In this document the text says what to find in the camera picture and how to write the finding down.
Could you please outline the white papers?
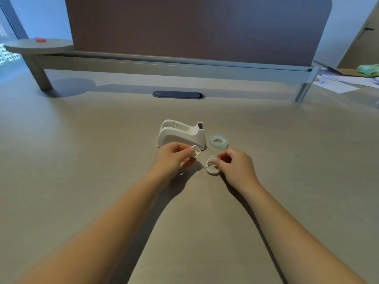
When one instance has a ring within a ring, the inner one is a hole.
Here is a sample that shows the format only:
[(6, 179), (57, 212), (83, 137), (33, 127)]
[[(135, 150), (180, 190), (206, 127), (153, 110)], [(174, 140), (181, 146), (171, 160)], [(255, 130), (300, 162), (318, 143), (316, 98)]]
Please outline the white papers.
[(312, 65), (320, 66), (320, 70), (313, 82), (314, 85), (333, 91), (338, 94), (359, 90), (360, 87), (369, 87), (379, 90), (378, 78), (343, 76), (334, 68), (313, 61)]

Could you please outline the white tape dispenser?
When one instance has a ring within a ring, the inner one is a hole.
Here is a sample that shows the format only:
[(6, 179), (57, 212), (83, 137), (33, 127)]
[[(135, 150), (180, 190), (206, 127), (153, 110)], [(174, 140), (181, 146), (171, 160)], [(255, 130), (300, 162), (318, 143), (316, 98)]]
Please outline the white tape dispenser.
[(201, 151), (206, 149), (205, 131), (203, 122), (189, 126), (175, 120), (165, 120), (159, 130), (157, 146), (171, 142), (180, 142), (190, 146), (196, 145)]

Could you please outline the grey metal desk rail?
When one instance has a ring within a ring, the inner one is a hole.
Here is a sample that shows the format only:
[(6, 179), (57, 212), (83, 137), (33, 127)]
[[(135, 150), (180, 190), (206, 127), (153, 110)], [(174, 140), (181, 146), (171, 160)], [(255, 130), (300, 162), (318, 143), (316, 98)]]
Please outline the grey metal desk rail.
[(299, 84), (294, 102), (301, 103), (318, 75), (321, 64), (311, 66), (223, 64), (211, 61), (180, 61), (143, 56), (72, 51), (58, 54), (21, 53), (42, 91), (52, 90), (45, 69), (226, 79), (238, 81), (266, 81)]

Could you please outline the brown cardboard box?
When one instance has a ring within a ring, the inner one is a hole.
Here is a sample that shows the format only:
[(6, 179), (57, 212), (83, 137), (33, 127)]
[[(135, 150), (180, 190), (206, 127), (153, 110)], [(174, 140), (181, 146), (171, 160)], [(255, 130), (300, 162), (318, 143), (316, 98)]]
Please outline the brown cardboard box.
[(357, 69), (344, 69), (344, 68), (337, 68), (335, 69), (337, 72), (339, 72), (343, 76), (352, 76), (352, 77), (365, 77), (365, 78), (377, 78), (377, 76), (367, 76), (362, 73), (360, 73)]

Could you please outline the beige door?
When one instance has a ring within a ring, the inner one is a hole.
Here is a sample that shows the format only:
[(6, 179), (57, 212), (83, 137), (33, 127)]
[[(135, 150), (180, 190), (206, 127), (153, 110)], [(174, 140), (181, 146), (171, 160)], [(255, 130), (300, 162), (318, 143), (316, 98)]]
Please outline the beige door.
[(379, 64), (379, 0), (337, 68), (355, 70), (374, 64)]

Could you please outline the person's left hand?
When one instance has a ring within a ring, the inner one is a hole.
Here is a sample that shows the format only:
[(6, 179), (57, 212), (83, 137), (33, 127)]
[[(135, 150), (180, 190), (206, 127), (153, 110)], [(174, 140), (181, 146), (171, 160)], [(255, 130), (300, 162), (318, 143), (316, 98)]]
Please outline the person's left hand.
[(180, 159), (189, 157), (192, 152), (191, 146), (180, 142), (163, 145), (159, 148), (147, 175), (155, 181), (159, 190), (163, 190), (179, 171)]

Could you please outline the round grey side shelf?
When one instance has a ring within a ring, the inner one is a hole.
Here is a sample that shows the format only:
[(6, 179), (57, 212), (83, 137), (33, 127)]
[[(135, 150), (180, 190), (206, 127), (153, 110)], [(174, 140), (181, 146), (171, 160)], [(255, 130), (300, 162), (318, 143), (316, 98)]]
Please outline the round grey side shelf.
[(4, 43), (8, 52), (21, 55), (47, 55), (74, 51), (71, 40), (47, 38), (45, 42), (36, 39), (19, 39)]

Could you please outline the brown desk divider panel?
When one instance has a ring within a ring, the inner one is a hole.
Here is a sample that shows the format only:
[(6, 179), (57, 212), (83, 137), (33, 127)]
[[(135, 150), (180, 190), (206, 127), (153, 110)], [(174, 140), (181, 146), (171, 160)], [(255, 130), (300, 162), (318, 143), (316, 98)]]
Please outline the brown desk divider panel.
[(332, 0), (65, 0), (78, 51), (310, 66)]

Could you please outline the person's right hand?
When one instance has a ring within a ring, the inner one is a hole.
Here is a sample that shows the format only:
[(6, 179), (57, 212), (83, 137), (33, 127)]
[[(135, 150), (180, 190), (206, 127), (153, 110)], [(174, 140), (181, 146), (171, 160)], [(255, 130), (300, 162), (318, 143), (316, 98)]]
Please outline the person's right hand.
[(262, 188), (255, 173), (252, 158), (245, 152), (236, 149), (226, 149), (216, 155), (217, 163), (230, 163), (230, 174), (226, 177), (228, 183), (240, 194)]

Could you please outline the person's right forearm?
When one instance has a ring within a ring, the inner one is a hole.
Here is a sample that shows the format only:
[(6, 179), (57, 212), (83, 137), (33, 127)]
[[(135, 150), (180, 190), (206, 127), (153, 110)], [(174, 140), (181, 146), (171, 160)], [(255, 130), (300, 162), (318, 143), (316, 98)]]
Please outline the person's right forearm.
[(233, 186), (252, 209), (288, 284), (367, 284), (259, 183), (249, 179)]

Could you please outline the window blind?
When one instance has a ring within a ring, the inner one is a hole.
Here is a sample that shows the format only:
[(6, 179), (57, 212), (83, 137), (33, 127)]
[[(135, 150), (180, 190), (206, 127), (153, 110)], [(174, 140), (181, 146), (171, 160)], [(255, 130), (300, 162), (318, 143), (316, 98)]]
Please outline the window blind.
[(20, 54), (9, 52), (4, 44), (28, 38), (10, 0), (0, 0), (0, 75), (25, 64)]

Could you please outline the person's left forearm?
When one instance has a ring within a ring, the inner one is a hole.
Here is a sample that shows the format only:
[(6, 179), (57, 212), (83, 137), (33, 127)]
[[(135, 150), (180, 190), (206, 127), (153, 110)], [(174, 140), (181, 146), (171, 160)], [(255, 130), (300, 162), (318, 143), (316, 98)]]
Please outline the person's left forearm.
[(107, 282), (170, 178), (147, 173), (17, 284)]

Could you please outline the green crumpled bag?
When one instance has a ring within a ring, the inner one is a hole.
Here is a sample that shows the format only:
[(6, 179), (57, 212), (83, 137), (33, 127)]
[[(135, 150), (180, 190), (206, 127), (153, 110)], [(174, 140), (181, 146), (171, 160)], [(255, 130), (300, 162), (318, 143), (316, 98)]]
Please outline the green crumpled bag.
[(360, 65), (357, 67), (357, 72), (370, 78), (378, 78), (379, 64)]

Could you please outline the clear tape roll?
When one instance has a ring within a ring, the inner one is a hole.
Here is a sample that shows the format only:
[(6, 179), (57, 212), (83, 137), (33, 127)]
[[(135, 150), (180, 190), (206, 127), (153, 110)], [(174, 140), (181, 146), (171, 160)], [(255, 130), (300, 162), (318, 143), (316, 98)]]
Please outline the clear tape roll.
[(221, 135), (212, 135), (208, 139), (208, 144), (211, 148), (222, 151), (229, 147), (229, 141)]

